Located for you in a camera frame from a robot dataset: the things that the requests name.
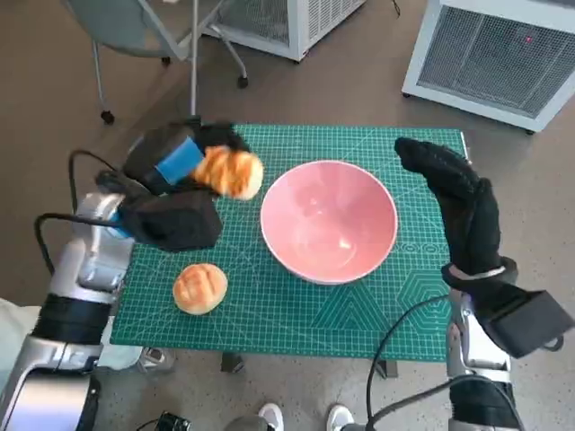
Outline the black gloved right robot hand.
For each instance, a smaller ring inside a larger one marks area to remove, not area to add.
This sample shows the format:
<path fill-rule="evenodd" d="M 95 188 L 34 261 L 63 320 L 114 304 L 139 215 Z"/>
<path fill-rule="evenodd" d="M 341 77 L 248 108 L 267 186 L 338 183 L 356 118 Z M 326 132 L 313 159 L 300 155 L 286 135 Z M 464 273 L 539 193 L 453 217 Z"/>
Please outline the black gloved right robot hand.
<path fill-rule="evenodd" d="M 438 201 L 450 263 L 467 276 L 501 268 L 500 213 L 491 182 L 444 145 L 399 137 L 394 150 L 405 170 L 424 177 Z"/>

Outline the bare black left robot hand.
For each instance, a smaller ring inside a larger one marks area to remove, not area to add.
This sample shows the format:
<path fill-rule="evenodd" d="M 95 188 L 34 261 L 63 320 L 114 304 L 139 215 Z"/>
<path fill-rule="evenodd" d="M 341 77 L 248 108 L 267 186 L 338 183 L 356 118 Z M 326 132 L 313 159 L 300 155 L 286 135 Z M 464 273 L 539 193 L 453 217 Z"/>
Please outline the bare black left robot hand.
<path fill-rule="evenodd" d="M 122 172 L 156 196 L 194 189 L 188 175 L 206 158 L 210 147 L 250 150 L 229 121 L 204 123 L 199 116 L 171 121 L 147 130 L 132 145 Z"/>

